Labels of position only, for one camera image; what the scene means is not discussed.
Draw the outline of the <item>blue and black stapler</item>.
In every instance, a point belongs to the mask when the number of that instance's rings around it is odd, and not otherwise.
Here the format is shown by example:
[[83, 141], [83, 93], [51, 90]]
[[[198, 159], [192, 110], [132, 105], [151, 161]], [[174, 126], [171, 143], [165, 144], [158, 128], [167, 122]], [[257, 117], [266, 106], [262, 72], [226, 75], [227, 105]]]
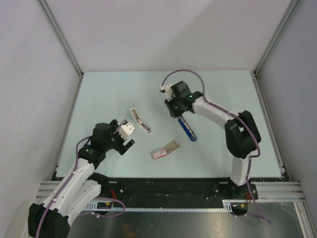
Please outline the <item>blue and black stapler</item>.
[[184, 130], [184, 132], [186, 133], [186, 135], [188, 136], [188, 138], [192, 141], [195, 142], [197, 141], [197, 136], [194, 133], [194, 131], [191, 129], [191, 127], [189, 126], [189, 124], [187, 123], [187, 121], [184, 119], [183, 116], [179, 116], [177, 118], [177, 121], [179, 122], [179, 124], [181, 125], [182, 129]]

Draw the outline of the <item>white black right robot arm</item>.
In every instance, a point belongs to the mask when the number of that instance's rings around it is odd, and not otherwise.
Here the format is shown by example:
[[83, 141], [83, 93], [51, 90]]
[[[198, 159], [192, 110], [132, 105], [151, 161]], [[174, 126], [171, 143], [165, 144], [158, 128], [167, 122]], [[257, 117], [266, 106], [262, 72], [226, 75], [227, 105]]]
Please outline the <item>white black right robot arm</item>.
[[248, 182], [251, 167], [249, 162], [257, 155], [261, 136], [254, 118], [249, 111], [232, 112], [208, 100], [199, 91], [191, 92], [188, 85], [180, 81], [160, 87], [165, 94], [165, 101], [170, 116], [177, 118], [185, 112], [203, 116], [219, 125], [225, 131], [226, 147], [233, 156], [229, 195], [240, 199], [246, 194], [245, 184]]

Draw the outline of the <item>red white staple box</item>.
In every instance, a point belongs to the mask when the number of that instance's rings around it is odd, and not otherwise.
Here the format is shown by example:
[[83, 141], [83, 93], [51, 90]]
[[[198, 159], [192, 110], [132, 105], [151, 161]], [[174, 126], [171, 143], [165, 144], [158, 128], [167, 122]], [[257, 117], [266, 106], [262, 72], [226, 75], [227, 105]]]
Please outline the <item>red white staple box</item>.
[[152, 158], [154, 160], [156, 160], [156, 159], [159, 159], [159, 158], [162, 158], [162, 157], [166, 156], [167, 152], [166, 152], [166, 150], [164, 148], [161, 148], [161, 149], [153, 151], [151, 153], [151, 155], [152, 155]]

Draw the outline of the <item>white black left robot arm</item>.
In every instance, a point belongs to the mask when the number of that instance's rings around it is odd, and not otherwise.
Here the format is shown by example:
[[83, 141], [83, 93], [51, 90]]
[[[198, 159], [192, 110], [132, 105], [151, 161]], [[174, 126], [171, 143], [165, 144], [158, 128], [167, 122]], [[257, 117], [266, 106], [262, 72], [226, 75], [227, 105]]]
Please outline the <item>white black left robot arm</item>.
[[135, 126], [127, 120], [98, 123], [92, 135], [81, 139], [83, 147], [75, 147], [75, 162], [54, 191], [40, 204], [29, 208], [28, 235], [32, 238], [65, 238], [70, 227], [94, 198], [109, 194], [107, 177], [96, 169], [110, 150], [120, 155], [127, 152], [134, 140], [128, 137]]

